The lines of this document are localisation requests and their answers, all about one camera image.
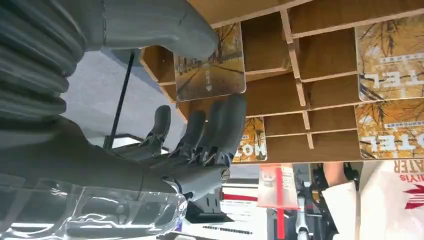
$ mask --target gray robotic arm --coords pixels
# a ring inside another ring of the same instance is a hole
[[[184,0],[1,1],[0,238],[158,234],[175,227],[187,201],[225,182],[246,116],[241,95],[219,111],[224,120],[202,153],[196,152],[201,112],[193,113],[176,151],[159,156],[169,129],[166,109],[146,142],[117,152],[89,144],[78,125],[59,116],[66,78],[86,51],[162,45],[205,59],[217,41]],[[22,233],[28,222],[52,226]]]

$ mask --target gray carpet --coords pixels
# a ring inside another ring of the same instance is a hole
[[[69,91],[62,95],[67,103],[63,116],[76,122],[86,138],[110,135],[127,71],[128,64],[123,61],[128,62],[129,58],[129,51],[87,52],[68,79]],[[153,127],[156,108],[161,105],[171,107],[171,128],[165,147],[174,149],[184,122],[175,110],[175,105],[162,95],[136,56],[117,134],[144,138]]]

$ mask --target wooden shelf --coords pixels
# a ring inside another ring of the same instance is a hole
[[[305,84],[310,110],[360,104],[358,76],[349,75]]]
[[[221,26],[257,18],[311,0],[188,0],[212,26]]]
[[[246,81],[292,72],[280,12],[241,23]],[[161,46],[141,50],[140,62],[160,86],[175,84],[174,54]]]
[[[274,116],[301,113],[305,110],[300,106],[296,81],[291,73],[264,78],[247,83],[245,93],[247,102],[247,117]],[[225,99],[225,96],[180,102],[180,106],[188,108],[188,114],[195,110],[203,110],[208,114],[209,107],[215,100]]]
[[[422,0],[314,0],[289,12],[293,38],[424,13]]]
[[[159,85],[159,88],[163,95],[168,98],[168,101],[170,101],[172,104],[177,102],[177,89],[175,84],[163,86]]]
[[[175,84],[174,54],[161,46],[141,49],[140,63],[159,85]]]
[[[264,72],[264,73],[253,73],[253,72],[246,72],[246,82],[251,82],[255,80],[260,79],[266,79],[269,77],[274,77],[282,74],[288,74],[291,73],[293,70],[291,67],[289,67],[285,71],[270,71],[270,72]]]
[[[313,110],[307,113],[309,130],[306,130],[302,113],[264,117],[266,137],[333,133],[357,129],[353,106]]]
[[[353,28],[299,39],[299,71],[302,82],[357,74]]]
[[[267,138],[306,134],[302,113],[263,118]]]
[[[246,75],[284,72],[290,67],[280,12],[241,22]]]
[[[329,133],[357,129],[355,108],[342,106],[329,109],[309,111],[310,132]]]
[[[357,131],[312,134],[313,149],[306,135],[269,137],[268,158],[261,164],[361,161]]]
[[[264,117],[268,152],[254,164],[364,160],[354,28],[424,14],[423,0],[188,1],[213,28],[241,22],[246,116]],[[184,121],[226,98],[178,102],[173,53],[160,46],[142,53],[141,64]]]

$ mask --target person's hand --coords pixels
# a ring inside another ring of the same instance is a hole
[[[324,174],[329,187],[348,182],[348,179],[345,176],[343,162],[324,163]]]

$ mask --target autumn tree postcard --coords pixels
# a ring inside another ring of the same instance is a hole
[[[179,101],[241,94],[246,91],[240,23],[215,29],[216,50],[207,60],[174,54],[174,70]]]
[[[355,28],[359,97],[424,97],[424,15]]]
[[[244,133],[233,162],[259,162],[267,160],[267,143],[263,117],[246,118]]]
[[[363,158],[424,157],[424,99],[364,103],[355,115]]]

